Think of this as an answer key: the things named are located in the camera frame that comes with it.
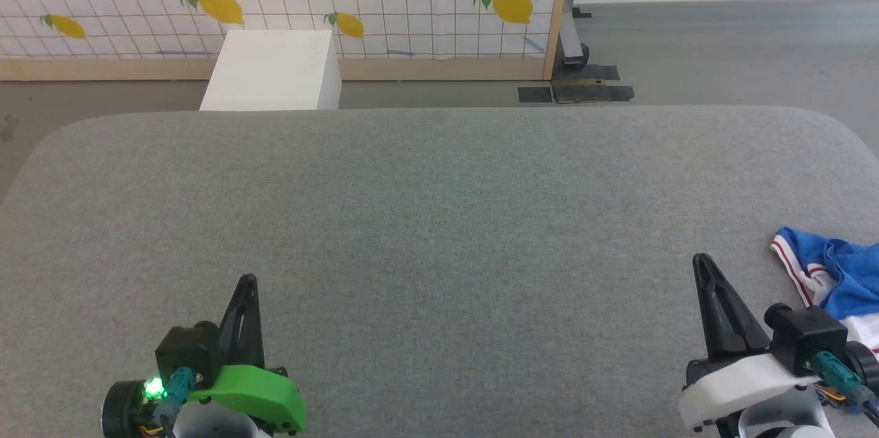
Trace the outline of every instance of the wooden frame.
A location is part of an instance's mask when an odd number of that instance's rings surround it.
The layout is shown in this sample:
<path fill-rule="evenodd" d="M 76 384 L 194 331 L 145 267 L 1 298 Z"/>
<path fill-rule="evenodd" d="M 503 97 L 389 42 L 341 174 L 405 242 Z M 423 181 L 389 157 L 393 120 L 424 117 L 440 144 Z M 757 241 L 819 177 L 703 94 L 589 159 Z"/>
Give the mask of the wooden frame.
<path fill-rule="evenodd" d="M 563 1 L 553 1 L 543 59 L 339 59 L 339 70 L 347 81 L 549 80 Z M 207 80 L 214 63 L 214 59 L 2 59 L 0 81 Z"/>

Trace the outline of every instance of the blue cloth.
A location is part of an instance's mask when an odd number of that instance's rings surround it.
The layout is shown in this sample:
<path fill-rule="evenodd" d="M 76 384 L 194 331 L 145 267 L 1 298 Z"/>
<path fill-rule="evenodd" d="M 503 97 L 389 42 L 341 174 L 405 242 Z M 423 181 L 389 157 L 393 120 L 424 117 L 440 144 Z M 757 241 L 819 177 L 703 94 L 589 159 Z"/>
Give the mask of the blue cloth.
<path fill-rule="evenodd" d="M 879 244 L 850 244 L 842 239 L 782 227 L 778 231 L 800 265 L 823 265 L 838 285 L 821 302 L 835 319 L 879 312 Z"/>

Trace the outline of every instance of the green led light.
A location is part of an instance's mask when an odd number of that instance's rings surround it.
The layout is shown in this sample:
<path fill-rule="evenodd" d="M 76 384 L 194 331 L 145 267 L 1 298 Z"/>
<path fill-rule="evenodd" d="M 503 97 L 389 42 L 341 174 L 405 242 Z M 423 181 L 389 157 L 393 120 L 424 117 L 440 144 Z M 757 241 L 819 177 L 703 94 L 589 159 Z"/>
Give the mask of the green led light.
<path fill-rule="evenodd" d="M 144 384 L 144 395 L 149 400 L 155 400 L 156 398 L 162 398 L 164 394 L 164 386 L 162 385 L 162 378 L 152 378 L 147 380 Z"/>

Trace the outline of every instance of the red stripe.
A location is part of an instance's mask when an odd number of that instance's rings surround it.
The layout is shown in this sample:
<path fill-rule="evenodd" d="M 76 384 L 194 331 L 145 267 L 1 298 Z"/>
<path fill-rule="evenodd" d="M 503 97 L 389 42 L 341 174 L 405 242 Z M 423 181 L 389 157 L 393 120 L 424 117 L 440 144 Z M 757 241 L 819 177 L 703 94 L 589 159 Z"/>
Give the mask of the red stripe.
<path fill-rule="evenodd" d="M 803 285 L 803 282 L 800 281 L 799 277 L 797 277 L 797 272 L 794 271 L 794 265 L 791 264 L 790 260 L 788 259 L 787 254 L 785 254 L 784 250 L 781 249 L 781 244 L 779 244 L 778 241 L 772 241 L 772 244 L 775 244 L 775 247 L 778 248 L 778 253 L 781 254 L 781 257 L 784 259 L 784 262 L 788 264 L 788 272 L 790 273 L 790 276 L 794 279 L 794 281 L 799 286 L 800 292 L 803 293 L 803 297 L 806 298 L 806 301 L 809 301 L 809 306 L 812 306 L 812 300 L 809 297 L 809 295 L 806 294 L 806 286 Z"/>

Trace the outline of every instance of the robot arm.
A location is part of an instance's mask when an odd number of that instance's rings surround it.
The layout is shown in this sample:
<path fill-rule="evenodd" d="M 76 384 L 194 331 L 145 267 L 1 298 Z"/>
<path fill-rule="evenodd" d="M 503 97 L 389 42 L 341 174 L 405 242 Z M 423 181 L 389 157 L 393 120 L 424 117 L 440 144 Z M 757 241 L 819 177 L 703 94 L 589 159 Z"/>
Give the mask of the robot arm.
<path fill-rule="evenodd" d="M 156 378 L 116 382 L 107 392 L 104 437 L 258 438 L 305 428 L 305 404 L 286 370 L 266 369 L 253 275 L 239 279 L 219 326 L 173 327 L 156 362 Z"/>
<path fill-rule="evenodd" d="M 716 425 L 722 438 L 749 438 L 748 429 L 789 422 L 757 438 L 833 438 L 814 382 L 824 381 L 879 423 L 879 362 L 819 307 L 775 304 L 764 321 L 772 341 L 707 254 L 693 258 L 707 357 L 687 364 L 679 402 L 688 428 Z"/>

